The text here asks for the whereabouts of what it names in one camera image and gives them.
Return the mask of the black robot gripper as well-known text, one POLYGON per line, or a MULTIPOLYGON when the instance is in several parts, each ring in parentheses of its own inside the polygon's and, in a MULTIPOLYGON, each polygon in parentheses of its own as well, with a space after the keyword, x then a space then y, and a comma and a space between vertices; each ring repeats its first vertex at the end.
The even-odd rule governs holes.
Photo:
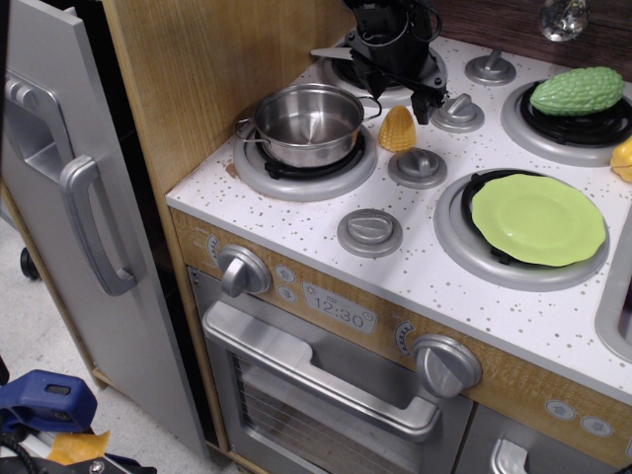
POLYGON ((430 1, 347 1, 355 30, 346 36, 355 75, 375 99, 391 83, 412 92, 418 124, 428 124, 445 96, 446 80, 430 44, 442 18, 430 1))

